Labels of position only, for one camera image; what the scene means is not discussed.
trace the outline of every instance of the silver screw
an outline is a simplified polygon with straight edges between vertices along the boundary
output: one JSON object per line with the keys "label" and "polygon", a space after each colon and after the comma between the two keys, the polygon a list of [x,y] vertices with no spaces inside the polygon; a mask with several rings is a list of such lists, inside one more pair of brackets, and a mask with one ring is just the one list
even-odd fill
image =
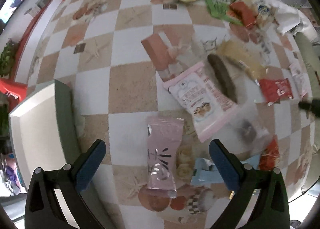
{"label": "silver screw", "polygon": [[274,169],[273,169],[273,172],[276,173],[276,174],[280,174],[279,168],[274,168]]}
{"label": "silver screw", "polygon": [[251,166],[250,164],[248,164],[248,163],[245,163],[245,164],[243,165],[243,167],[244,167],[246,170],[252,169],[252,166]]}
{"label": "silver screw", "polygon": [[35,173],[36,173],[36,174],[39,174],[40,172],[41,172],[41,168],[36,168],[36,169],[35,169]]}
{"label": "silver screw", "polygon": [[69,169],[71,169],[71,165],[70,164],[66,164],[66,165],[63,166],[63,169],[64,170],[69,170]]}

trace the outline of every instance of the table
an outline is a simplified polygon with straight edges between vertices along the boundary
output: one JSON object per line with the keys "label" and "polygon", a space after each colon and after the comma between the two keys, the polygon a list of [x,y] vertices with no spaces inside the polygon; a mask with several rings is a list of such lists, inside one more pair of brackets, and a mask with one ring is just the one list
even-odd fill
{"label": "table", "polygon": [[[207,153],[207,144],[197,140],[190,115],[162,87],[141,40],[171,28],[183,40],[190,40],[195,33],[202,42],[217,38],[219,43],[231,35],[229,23],[211,18],[204,0],[189,6],[177,4],[177,10],[164,10],[164,0],[107,0],[103,12],[91,21],[73,20],[74,14],[89,1],[61,3],[42,36],[39,64],[29,79],[28,91],[52,79],[72,87],[82,151],[96,138],[107,144],[105,159],[93,183],[118,228],[210,228],[229,203],[230,192],[224,183],[211,185],[217,197],[214,206],[207,213],[191,216],[188,224],[163,220],[139,202],[138,192],[147,183],[147,116],[184,118],[182,144],[192,142],[199,154]],[[278,35],[274,26],[267,36],[271,44],[268,77],[288,78],[294,97],[299,98],[288,66],[297,58],[303,73],[307,72],[293,37]],[[86,44],[84,51],[74,54],[75,46],[81,43]],[[254,82],[246,76],[240,80],[237,85],[244,95],[242,102],[254,102],[253,111],[268,131],[277,135],[279,167],[291,196],[308,172],[314,119],[298,110],[298,99],[267,106]],[[224,129],[215,137],[239,158],[250,155],[250,147],[233,141]]]}

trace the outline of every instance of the pink package seal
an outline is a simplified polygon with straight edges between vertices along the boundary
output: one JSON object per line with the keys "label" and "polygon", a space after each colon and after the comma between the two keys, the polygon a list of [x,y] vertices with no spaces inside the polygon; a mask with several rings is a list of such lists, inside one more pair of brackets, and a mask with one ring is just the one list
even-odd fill
{"label": "pink package seal", "polygon": [[238,105],[224,96],[204,73],[203,62],[198,62],[163,85],[192,115],[201,142],[210,139],[238,110]]}
{"label": "pink package seal", "polygon": [[166,191],[170,198],[177,196],[173,174],[176,152],[182,141],[183,119],[148,117],[148,188]]}

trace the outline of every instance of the red snack wrapper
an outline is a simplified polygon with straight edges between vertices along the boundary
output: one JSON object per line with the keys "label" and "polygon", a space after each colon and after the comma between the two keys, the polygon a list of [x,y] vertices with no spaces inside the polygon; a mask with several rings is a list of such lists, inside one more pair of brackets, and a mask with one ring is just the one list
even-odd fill
{"label": "red snack wrapper", "polygon": [[274,103],[281,98],[293,98],[291,86],[287,78],[279,80],[261,79],[259,84],[268,103]]}
{"label": "red snack wrapper", "polygon": [[241,16],[242,23],[246,28],[252,28],[257,22],[252,10],[243,1],[230,4],[230,8]]}
{"label": "red snack wrapper", "polygon": [[273,170],[278,166],[279,157],[279,146],[275,136],[260,156],[259,169],[264,171]]}

